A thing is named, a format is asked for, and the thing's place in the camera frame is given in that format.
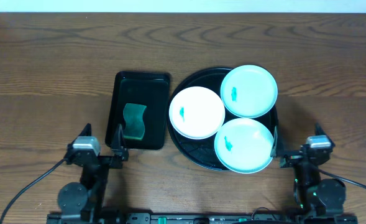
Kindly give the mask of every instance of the black cable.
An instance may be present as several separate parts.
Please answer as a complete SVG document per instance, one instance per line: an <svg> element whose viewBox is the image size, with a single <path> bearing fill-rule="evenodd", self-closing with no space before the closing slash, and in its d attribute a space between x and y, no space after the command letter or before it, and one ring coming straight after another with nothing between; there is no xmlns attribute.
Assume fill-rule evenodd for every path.
<svg viewBox="0 0 366 224"><path fill-rule="evenodd" d="M268 209L268 208L266 208L266 207L259 207L259 208L256 208L256 209L253 211L252 216L250 217L250 219L251 219L251 220L254 220L254 218L255 218L255 214L257 213L257 210L259 210L259 209L266 209L266 210L268 210L269 212L271 212L271 210L270 210L270 209ZM271 215L272 215L272 217L274 218L274 220L275 220L275 221L277 221L277 218L275 218L274 214L271 214Z"/></svg>
<svg viewBox="0 0 366 224"><path fill-rule="evenodd" d="M60 160L60 162L56 163L50 170L48 170L46 173L42 174L40 177L38 177L36 180L32 181L29 185L24 187L20 192L9 202L9 204L6 206L6 208L3 210L3 213L0 218L0 224L2 224L4 217L6 216L7 211L9 211L10 207L13 205L14 202L28 189L30 189L33 185L35 185L37 182L41 181L43 178L45 178L47 175L49 175L51 172L53 172L59 165L63 164L65 159Z"/></svg>
<svg viewBox="0 0 366 224"><path fill-rule="evenodd" d="M346 178L344 178L344 177L339 177L338 175L334 175L334 174L328 173L328 172L326 172L326 171L323 171L323 170L319 169L318 167L314 166L313 164L311 164L311 167L312 167L314 170L316 170L316 171L318 171L318 172L320 172L320 173L322 173L322 174L328 175L329 177L333 177L333 178L335 178L335 179L337 179L337 180L341 180L341 181L344 181L344 182L347 182L347 183L353 184L353 185L355 185L355 186L361 187L361 188L363 188L363 189L366 189L366 185L364 185L364 184L360 184L360 183L355 182L355 181L353 181L353 180L349 180L349 179L346 179Z"/></svg>

